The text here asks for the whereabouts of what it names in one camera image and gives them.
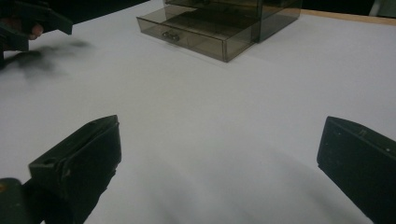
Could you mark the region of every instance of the white table surface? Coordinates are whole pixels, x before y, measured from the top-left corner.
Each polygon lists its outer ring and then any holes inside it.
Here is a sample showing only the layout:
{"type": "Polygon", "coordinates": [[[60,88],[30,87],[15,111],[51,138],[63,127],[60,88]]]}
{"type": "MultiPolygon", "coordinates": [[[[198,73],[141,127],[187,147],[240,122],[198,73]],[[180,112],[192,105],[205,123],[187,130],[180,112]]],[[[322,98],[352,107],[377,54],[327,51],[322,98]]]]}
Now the white table surface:
{"type": "Polygon", "coordinates": [[[302,15],[222,63],[141,34],[162,6],[45,34],[0,71],[0,177],[117,114],[122,162],[88,224],[371,223],[316,156],[328,116],[396,139],[396,27],[302,15]]]}

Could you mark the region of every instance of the drawer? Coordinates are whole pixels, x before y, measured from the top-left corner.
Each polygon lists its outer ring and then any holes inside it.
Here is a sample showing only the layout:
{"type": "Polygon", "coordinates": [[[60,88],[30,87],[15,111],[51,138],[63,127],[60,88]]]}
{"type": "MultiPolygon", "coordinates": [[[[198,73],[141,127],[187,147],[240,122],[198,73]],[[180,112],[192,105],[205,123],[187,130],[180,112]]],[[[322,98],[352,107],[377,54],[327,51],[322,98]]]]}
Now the drawer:
{"type": "Polygon", "coordinates": [[[257,19],[168,6],[137,17],[143,34],[228,62],[257,41],[257,19]]]}
{"type": "Polygon", "coordinates": [[[165,4],[168,5],[204,8],[251,18],[259,17],[260,1],[262,0],[164,0],[165,4]]]}
{"type": "Polygon", "coordinates": [[[275,34],[300,17],[302,0],[283,1],[285,7],[262,7],[262,25],[259,42],[275,34]]]}

